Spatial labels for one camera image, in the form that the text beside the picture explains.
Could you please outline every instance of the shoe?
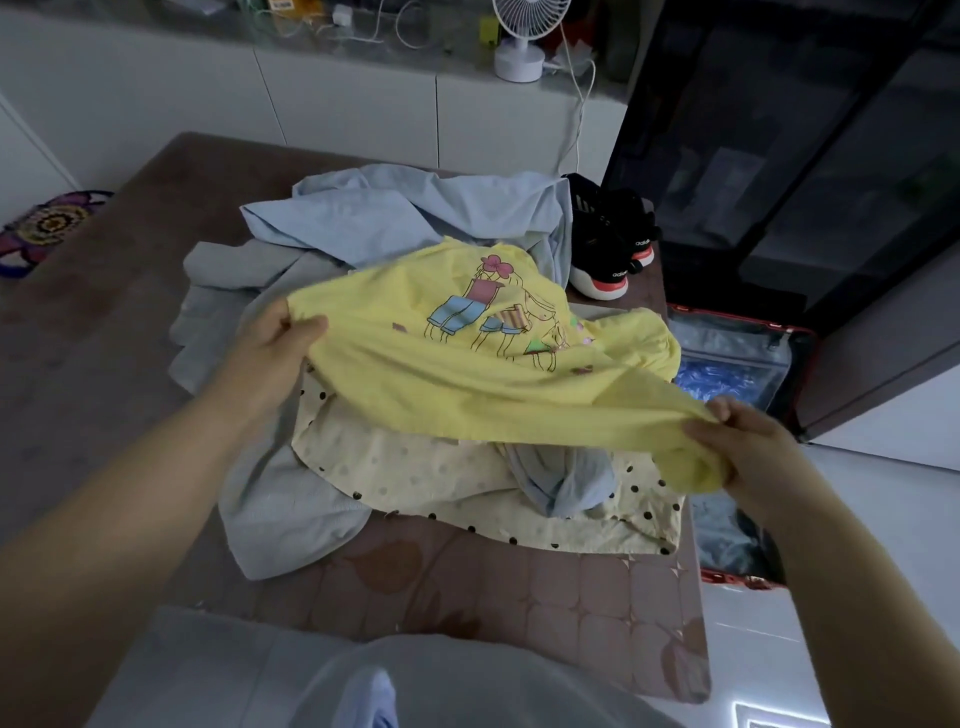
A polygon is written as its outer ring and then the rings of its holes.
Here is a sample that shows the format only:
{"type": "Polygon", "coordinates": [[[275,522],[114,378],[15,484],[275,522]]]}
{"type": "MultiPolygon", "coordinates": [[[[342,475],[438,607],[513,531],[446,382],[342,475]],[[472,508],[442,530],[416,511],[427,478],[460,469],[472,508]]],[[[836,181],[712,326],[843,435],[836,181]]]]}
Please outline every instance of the shoe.
{"type": "Polygon", "coordinates": [[[654,204],[632,189],[603,193],[604,213],[630,248],[630,272],[639,273],[654,261],[654,242],[663,239],[654,204]]]}
{"type": "Polygon", "coordinates": [[[605,192],[582,175],[566,178],[573,207],[570,282],[588,298],[614,301],[627,292],[627,275],[653,262],[660,230],[653,205],[632,190],[605,192]]]}

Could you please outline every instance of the pile of clothes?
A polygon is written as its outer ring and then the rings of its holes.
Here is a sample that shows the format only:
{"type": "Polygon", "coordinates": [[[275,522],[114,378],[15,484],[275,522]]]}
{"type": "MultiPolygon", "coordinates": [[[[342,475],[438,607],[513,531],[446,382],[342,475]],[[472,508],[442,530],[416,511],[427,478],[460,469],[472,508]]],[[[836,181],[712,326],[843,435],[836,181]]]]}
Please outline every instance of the pile of clothes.
{"type": "Polygon", "coordinates": [[[540,548],[676,548],[683,498],[660,472],[706,490],[724,464],[679,431],[706,415],[668,384],[660,317],[566,303],[570,185],[372,165],[244,206],[253,240],[190,253],[170,374],[192,393],[269,301],[330,319],[221,495],[249,578],[316,561],[372,508],[540,548]]]}

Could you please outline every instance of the yellow t-shirt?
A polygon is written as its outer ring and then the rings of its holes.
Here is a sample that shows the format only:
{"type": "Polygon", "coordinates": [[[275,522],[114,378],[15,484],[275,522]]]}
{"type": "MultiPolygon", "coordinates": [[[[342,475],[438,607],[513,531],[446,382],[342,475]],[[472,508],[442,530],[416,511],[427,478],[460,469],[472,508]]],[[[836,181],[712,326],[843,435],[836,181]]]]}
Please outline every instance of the yellow t-shirt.
{"type": "Polygon", "coordinates": [[[310,348],[323,378],[369,420],[458,440],[651,452],[680,493],[719,488],[727,463],[680,422],[711,420],[669,379],[680,346],[653,311],[596,322],[520,248],[439,245],[288,299],[325,314],[310,348]]]}

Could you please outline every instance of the forearm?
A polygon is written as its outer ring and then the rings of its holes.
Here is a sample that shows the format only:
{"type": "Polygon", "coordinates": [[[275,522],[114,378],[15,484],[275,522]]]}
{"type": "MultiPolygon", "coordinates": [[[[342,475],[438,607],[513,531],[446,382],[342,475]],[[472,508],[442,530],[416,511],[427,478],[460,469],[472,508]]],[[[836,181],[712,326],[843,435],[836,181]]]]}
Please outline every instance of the forearm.
{"type": "Polygon", "coordinates": [[[194,400],[4,547],[0,693],[15,703],[0,713],[84,722],[208,518],[243,434],[194,400]]]}
{"type": "Polygon", "coordinates": [[[832,724],[960,725],[960,656],[850,510],[774,537],[832,724]]]}

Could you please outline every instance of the hand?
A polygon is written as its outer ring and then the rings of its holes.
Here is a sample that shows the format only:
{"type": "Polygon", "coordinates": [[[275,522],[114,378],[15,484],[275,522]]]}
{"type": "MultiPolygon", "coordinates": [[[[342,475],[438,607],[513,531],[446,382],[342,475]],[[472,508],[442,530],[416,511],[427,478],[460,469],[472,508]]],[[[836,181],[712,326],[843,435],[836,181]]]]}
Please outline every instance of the hand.
{"type": "Polygon", "coordinates": [[[755,522],[778,536],[796,519],[840,506],[839,497],[779,422],[727,397],[708,402],[707,408],[720,424],[689,420],[684,432],[733,463],[726,490],[755,522]]]}
{"type": "Polygon", "coordinates": [[[237,334],[199,399],[244,429],[259,425],[289,396],[326,327],[325,316],[293,322],[286,299],[274,301],[237,334]]]}

